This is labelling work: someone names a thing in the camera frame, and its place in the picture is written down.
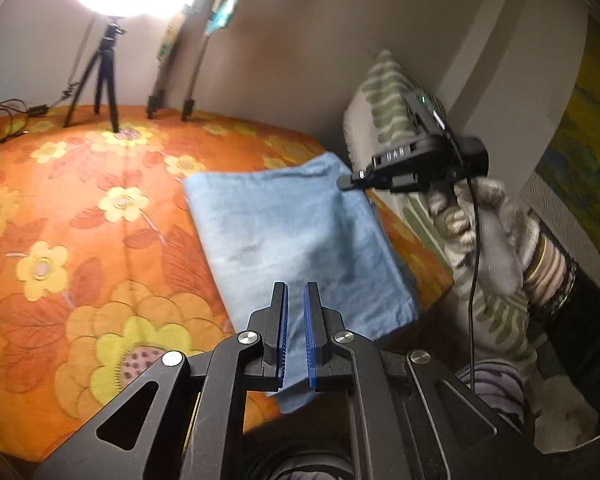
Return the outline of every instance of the black sleeve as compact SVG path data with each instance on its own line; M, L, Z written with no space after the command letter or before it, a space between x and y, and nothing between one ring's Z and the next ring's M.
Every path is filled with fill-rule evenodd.
M545 330L574 386L600 415L600 290L579 267Z

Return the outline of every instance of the bracelet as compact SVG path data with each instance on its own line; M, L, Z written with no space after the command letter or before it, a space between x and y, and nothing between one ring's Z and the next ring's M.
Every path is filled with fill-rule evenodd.
M579 267L576 261L572 260L567 255L564 257L567 259L567 271L564 273L564 278L562 279L562 283L560 284L560 287L558 287L558 290L556 290L553 297L543 306L529 307L529 317L535 322L540 323L542 326L555 320L573 290L573 284L575 283L576 273Z

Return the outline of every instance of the triangular cutout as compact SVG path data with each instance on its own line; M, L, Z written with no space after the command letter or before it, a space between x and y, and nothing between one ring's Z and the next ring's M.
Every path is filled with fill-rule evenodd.
M98 438L126 451L133 449L157 391L155 381L142 386L96 430Z

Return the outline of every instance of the green and white striped fabric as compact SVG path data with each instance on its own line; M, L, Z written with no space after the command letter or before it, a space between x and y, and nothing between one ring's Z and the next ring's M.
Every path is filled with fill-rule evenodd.
M403 143L413 135L411 115L402 98L403 92L413 90L424 94L433 102L438 113L442 117L446 116L442 103L435 96L419 86L389 51L381 52L369 71L367 80L359 88L364 100L356 95L345 116L346 140L354 162L369 160L374 153ZM377 142L370 144L370 138ZM433 226L426 197L417 193L378 193L378 196L394 212L400 213L402 220L424 245L447 264L444 241ZM454 270L454 292L459 298L456 325L465 332L468 330L468 298L472 275L473 269L467 266ZM535 348L526 337L527 306L528 302L522 291L515 296L503 298L485 294L479 284L476 287L474 334L478 354L509 359L525 379L533 371L537 358Z

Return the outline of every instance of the tripod leg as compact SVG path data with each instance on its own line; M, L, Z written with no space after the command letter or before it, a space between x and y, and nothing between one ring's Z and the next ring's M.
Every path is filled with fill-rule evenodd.
M96 83L96 99L93 102L93 113L98 115L100 113L100 103L102 102L102 87L104 86L104 67L105 67L105 56L102 57L100 62L100 69L98 70L98 81Z
M107 81L107 95L109 96L109 116L111 118L111 127L115 133L120 131L120 125L118 124L118 104L116 103L116 83L114 81L114 64L113 64L113 51L109 50L104 53L104 60L107 60L107 71L104 75L104 79Z
M66 117L64 118L64 124L62 125L63 128L68 127L69 124L71 123L71 117L74 114L75 105L77 105L78 100L80 99L80 94L82 94L84 85L87 83L87 80L89 79L89 76L91 75L91 71L93 70L93 67L96 64L96 61L98 60L99 55L100 55L99 51L96 52L95 54L93 54L93 56L91 56L91 59L89 60L87 68L84 69L84 74L82 75L82 79L80 79L80 84L78 85L78 89L75 92L75 96L71 101L71 106L69 106L69 111L66 113Z

